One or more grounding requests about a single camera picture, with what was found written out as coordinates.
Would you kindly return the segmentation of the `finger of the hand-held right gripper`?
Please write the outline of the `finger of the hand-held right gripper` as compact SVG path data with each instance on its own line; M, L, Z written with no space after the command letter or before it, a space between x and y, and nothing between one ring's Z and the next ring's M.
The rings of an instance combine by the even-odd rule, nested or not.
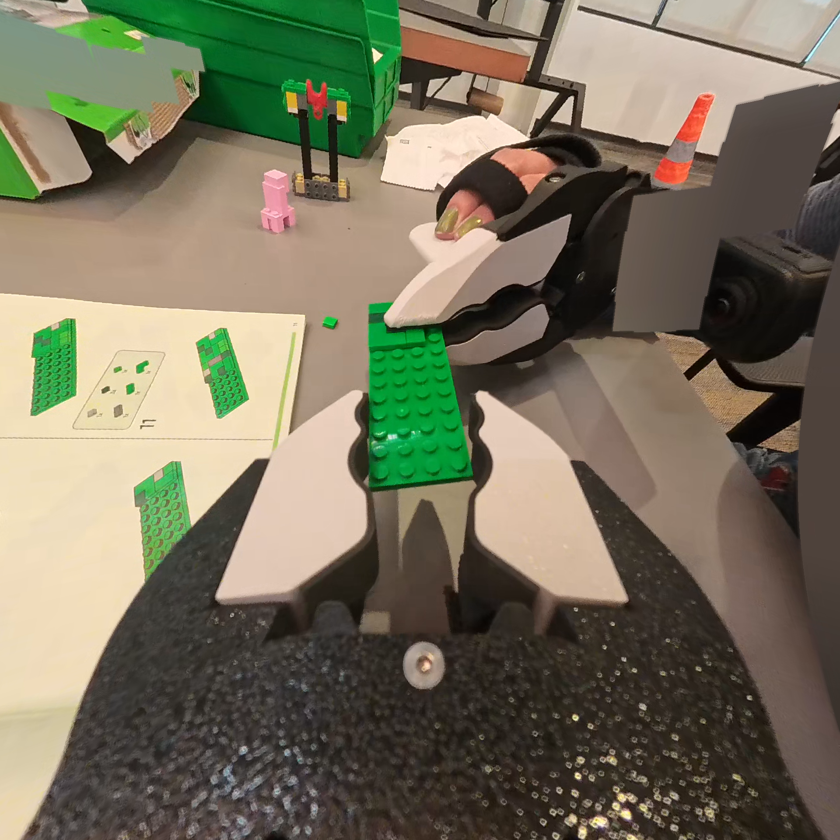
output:
M499 291L442 323L453 365L490 364L540 339L549 324L537 291Z
M477 227L422 269L384 315L391 329L437 325L509 286L534 287L565 246L567 214L508 241Z

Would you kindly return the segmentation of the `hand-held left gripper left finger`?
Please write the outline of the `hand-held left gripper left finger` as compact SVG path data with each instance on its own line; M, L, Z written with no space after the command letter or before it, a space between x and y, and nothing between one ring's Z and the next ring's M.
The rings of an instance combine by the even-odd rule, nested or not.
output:
M379 573L368 395L350 391L269 457L217 588L226 605L362 602Z

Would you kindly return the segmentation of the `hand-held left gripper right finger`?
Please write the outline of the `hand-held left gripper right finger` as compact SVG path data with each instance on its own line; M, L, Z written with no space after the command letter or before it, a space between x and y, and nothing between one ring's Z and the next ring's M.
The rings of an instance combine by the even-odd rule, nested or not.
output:
M628 595L571 458L488 392L469 413L461 589L489 603L624 606Z

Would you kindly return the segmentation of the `green studded brick plate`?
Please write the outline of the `green studded brick plate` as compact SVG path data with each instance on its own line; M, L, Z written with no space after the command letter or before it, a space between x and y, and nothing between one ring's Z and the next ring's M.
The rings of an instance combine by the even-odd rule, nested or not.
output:
M442 331L391 329L384 321L390 306L368 309L369 486L383 491L470 480Z

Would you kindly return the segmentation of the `person's right hand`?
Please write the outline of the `person's right hand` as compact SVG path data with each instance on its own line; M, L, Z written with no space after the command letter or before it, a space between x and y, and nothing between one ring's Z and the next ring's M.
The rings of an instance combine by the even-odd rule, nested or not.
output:
M591 140L567 132L483 154L460 170L441 192L435 237L456 240L518 210L535 187L561 167L596 168L602 162L602 154Z

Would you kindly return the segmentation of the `person's leg in jeans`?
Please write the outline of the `person's leg in jeans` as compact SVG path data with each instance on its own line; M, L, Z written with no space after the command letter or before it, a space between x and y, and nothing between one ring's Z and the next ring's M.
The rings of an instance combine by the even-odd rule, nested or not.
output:
M809 188L795 226L778 233L787 242L833 260L839 242L839 176ZM733 447L795 535L799 535L799 453Z

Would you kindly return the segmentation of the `orange traffic cone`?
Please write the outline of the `orange traffic cone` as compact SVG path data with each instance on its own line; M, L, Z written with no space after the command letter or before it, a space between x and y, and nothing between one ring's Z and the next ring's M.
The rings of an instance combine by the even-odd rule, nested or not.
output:
M653 186L672 190L686 183L695 158L697 144L715 98L713 92L704 92L697 97L689 115L652 176Z

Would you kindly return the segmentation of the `small pink brick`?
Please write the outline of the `small pink brick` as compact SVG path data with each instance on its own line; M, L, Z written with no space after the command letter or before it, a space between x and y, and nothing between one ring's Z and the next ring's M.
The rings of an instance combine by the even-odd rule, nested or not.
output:
M273 234L295 227L297 216L295 208L289 203L288 174L279 170L267 171L264 174L262 191L265 201L260 212L262 227Z

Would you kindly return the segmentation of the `building instruction booklet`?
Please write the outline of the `building instruction booklet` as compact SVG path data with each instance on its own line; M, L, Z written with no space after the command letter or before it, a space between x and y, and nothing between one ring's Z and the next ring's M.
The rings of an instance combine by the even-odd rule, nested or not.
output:
M147 570L289 432L306 318L2 295L2 714L75 706Z

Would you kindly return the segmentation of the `green plastic bin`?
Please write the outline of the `green plastic bin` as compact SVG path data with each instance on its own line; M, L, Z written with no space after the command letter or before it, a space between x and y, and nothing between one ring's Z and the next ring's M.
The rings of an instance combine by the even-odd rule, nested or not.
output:
M397 1L86 1L88 11L198 48L205 70L189 120L296 144L281 86L311 80L350 94L341 155L359 158L400 87Z

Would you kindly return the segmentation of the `green brick set box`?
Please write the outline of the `green brick set box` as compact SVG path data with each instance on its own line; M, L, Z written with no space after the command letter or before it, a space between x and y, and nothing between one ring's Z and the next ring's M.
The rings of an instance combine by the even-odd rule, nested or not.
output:
M74 129L132 163L198 99L201 51L83 2L2 2L1 194L35 200L91 177Z

